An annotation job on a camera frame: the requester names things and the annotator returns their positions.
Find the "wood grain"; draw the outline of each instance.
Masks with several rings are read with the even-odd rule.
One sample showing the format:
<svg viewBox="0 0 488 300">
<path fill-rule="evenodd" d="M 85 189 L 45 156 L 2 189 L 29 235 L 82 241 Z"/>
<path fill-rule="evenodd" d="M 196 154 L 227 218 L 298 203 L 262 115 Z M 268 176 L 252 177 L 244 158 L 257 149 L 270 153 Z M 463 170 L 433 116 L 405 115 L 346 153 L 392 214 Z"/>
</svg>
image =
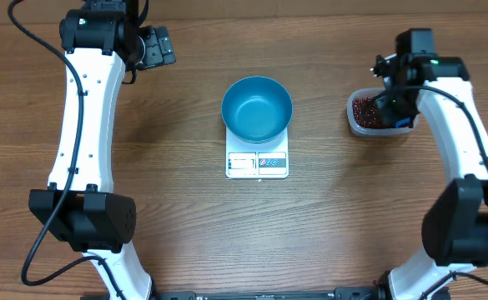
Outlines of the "wood grain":
<svg viewBox="0 0 488 300">
<path fill-rule="evenodd" d="M 11 24 L 0 0 L 0 24 Z M 145 0 L 139 0 L 140 10 Z M 16 7 L 16 17 L 26 24 L 59 23 L 81 0 L 30 0 Z M 274 18 L 397 13 L 488 13 L 488 0 L 156 0 L 148 20 L 210 18 Z"/>
<path fill-rule="evenodd" d="M 425 121 L 408 137 L 354 137 L 348 96 L 379 86 L 368 69 L 395 35 L 435 29 L 441 55 L 460 56 L 488 131 L 488 14 L 167 22 L 178 63 L 122 87 L 114 127 L 116 193 L 138 207 L 135 247 L 162 291 L 242 292 L 370 284 L 421 245 L 425 212 L 445 187 Z M 31 26 L 59 47 L 58 26 Z M 224 176 L 226 89 L 249 75 L 294 99 L 283 181 Z M 41 224 L 28 191 L 45 188 L 62 124 L 64 66 L 17 29 L 0 26 L 0 299 L 78 299 L 104 286 L 90 265 L 42 287 L 19 271 Z M 30 270 L 41 278 L 78 254 L 46 237 Z M 488 278 L 488 268 L 476 272 Z M 488 298 L 465 279 L 457 299 Z"/>
</svg>

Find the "wooden table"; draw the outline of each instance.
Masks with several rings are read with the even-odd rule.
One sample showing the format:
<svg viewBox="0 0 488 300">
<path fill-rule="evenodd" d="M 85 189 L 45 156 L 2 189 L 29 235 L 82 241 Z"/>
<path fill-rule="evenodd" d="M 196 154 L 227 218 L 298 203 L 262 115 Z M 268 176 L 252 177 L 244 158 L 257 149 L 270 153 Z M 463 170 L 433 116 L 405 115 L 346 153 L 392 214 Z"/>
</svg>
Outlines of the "wooden table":
<svg viewBox="0 0 488 300">
<path fill-rule="evenodd" d="M 408 137 L 361 139 L 345 116 L 353 91 L 381 86 L 368 69 L 408 28 L 434 28 L 439 53 L 464 58 L 488 130 L 488 14 L 165 24 L 178 63 L 122 87 L 113 143 L 115 192 L 136 201 L 134 245 L 162 291 L 368 285 L 416 251 L 422 218 L 445 187 L 430 129 L 422 118 Z M 30 29 L 59 47 L 58 25 Z M 249 75 L 277 79 L 294 99 L 284 181 L 224 176 L 220 104 Z M 45 188 L 53 166 L 64 86 L 54 56 L 0 26 L 0 299 L 105 290 L 89 264 L 41 287 L 19 279 L 42 226 L 28 211 L 28 192 Z M 29 277 L 77 257 L 48 235 Z M 488 278 L 488 268 L 476 274 Z M 488 287 L 467 279 L 451 290 L 457 299 L 488 299 Z"/>
</svg>

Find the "white kitchen scale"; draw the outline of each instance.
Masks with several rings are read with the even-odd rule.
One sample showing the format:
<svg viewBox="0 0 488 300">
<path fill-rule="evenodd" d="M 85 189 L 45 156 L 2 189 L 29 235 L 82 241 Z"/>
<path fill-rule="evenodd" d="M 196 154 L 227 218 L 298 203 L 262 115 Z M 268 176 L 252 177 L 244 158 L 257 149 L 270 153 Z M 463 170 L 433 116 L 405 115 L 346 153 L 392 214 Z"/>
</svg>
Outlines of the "white kitchen scale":
<svg viewBox="0 0 488 300">
<path fill-rule="evenodd" d="M 244 142 L 227 130 L 227 178 L 284 179 L 288 173 L 288 128 L 272 141 L 261 144 Z"/>
</svg>

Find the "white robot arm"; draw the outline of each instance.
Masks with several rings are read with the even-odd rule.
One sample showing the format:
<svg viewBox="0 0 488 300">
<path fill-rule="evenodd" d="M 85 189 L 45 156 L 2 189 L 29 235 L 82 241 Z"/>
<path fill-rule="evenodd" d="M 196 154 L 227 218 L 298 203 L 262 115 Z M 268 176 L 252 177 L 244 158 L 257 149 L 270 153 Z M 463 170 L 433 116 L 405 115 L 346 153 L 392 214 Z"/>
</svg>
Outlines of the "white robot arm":
<svg viewBox="0 0 488 300">
<path fill-rule="evenodd" d="M 69 11 L 60 24 L 66 51 L 63 56 L 15 19 L 13 8 L 21 1 L 14 0 L 8 8 L 14 24 L 70 63 L 66 68 L 62 135 L 48 189 L 30 192 L 29 207 L 45 226 L 23 266 L 22 281 L 27 285 L 43 284 L 91 260 L 108 286 L 109 297 L 104 299 L 156 298 L 153 280 L 143 270 L 132 243 L 134 201 L 113 194 L 111 147 L 116 102 L 125 73 L 133 73 L 132 84 L 137 71 L 175 63 L 168 30 L 140 27 L 148 1 L 139 16 L 138 0 L 87 0 L 81 9 Z M 81 252 L 84 259 L 49 277 L 29 281 L 28 267 L 47 230 Z"/>
<path fill-rule="evenodd" d="M 459 77 L 441 77 L 433 82 L 426 81 L 424 85 L 448 92 L 465 104 L 475 119 L 488 153 L 488 135 L 475 108 L 471 83 Z M 444 163 L 447 183 L 469 174 L 474 174 L 480 180 L 488 180 L 488 172 L 464 112 L 449 99 L 431 91 L 420 91 L 416 106 L 433 132 Z M 421 247 L 405 265 L 390 273 L 390 293 L 395 300 L 418 300 L 422 293 L 450 272 L 469 273 L 475 269 L 476 266 L 471 263 L 437 266 L 435 260 Z M 452 280 L 452 278 L 447 279 L 440 287 Z M 430 298 L 439 289 L 437 288 L 427 297 Z"/>
</svg>

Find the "red beans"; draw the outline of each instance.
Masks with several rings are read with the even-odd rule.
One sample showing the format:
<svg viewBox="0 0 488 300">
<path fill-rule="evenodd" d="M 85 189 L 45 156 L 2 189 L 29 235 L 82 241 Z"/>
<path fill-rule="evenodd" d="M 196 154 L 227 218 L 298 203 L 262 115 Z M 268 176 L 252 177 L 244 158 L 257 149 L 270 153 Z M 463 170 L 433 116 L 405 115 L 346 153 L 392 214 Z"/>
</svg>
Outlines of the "red beans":
<svg viewBox="0 0 488 300">
<path fill-rule="evenodd" d="M 381 121 L 375 104 L 368 105 L 370 97 L 356 98 L 353 100 L 353 114 L 355 121 L 363 128 L 386 129 L 393 128 L 384 125 Z"/>
</svg>

